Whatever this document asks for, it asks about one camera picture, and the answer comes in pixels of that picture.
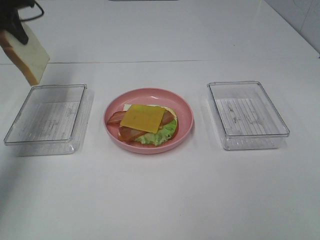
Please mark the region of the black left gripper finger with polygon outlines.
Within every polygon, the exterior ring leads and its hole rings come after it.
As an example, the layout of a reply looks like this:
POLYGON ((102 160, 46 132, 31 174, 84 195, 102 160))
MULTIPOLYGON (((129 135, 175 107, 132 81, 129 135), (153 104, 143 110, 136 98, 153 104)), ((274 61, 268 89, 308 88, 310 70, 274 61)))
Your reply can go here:
POLYGON ((3 14, 3 29, 11 33, 23 45, 28 43, 29 37, 22 26, 19 13, 16 9, 3 14))

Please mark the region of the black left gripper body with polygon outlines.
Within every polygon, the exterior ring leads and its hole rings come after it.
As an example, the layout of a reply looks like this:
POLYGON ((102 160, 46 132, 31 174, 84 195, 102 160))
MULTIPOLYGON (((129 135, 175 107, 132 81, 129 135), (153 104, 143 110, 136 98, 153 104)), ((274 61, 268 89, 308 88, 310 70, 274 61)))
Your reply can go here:
POLYGON ((0 0, 0 28, 16 28, 21 23, 18 10, 34 6, 34 0, 0 0))

